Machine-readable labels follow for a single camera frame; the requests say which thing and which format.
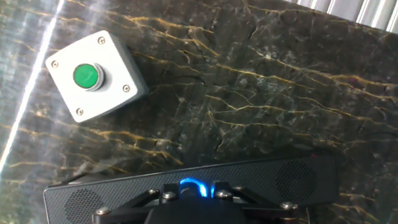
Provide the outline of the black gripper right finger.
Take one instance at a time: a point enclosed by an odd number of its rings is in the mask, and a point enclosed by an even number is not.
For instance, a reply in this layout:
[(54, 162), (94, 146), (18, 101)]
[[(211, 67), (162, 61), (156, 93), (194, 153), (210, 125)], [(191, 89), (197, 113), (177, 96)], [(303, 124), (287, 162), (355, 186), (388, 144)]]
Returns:
[(299, 206), (297, 204), (271, 202), (247, 187), (232, 187), (228, 182), (213, 182), (212, 198), (237, 205), (247, 221), (271, 224), (299, 223)]

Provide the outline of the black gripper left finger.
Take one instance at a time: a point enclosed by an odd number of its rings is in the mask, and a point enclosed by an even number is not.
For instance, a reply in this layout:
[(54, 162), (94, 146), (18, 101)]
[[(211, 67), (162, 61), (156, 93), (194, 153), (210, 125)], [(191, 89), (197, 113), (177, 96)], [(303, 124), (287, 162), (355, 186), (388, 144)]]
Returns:
[(92, 214), (93, 224), (144, 223), (158, 205), (179, 198), (179, 183), (164, 184), (161, 189), (149, 189), (118, 208), (102, 207)]

